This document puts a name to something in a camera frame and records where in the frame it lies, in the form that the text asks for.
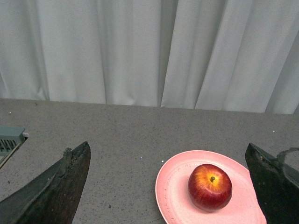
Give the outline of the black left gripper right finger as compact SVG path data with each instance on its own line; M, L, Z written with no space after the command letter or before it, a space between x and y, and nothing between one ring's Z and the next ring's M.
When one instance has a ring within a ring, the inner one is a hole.
M297 147L276 157L250 143L245 153L258 204L268 224L299 222L299 172L285 163Z

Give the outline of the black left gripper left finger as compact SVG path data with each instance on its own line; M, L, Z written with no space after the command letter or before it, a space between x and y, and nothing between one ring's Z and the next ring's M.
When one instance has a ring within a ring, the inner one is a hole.
M91 160L88 142L63 157L0 202L2 224L70 224L76 214Z

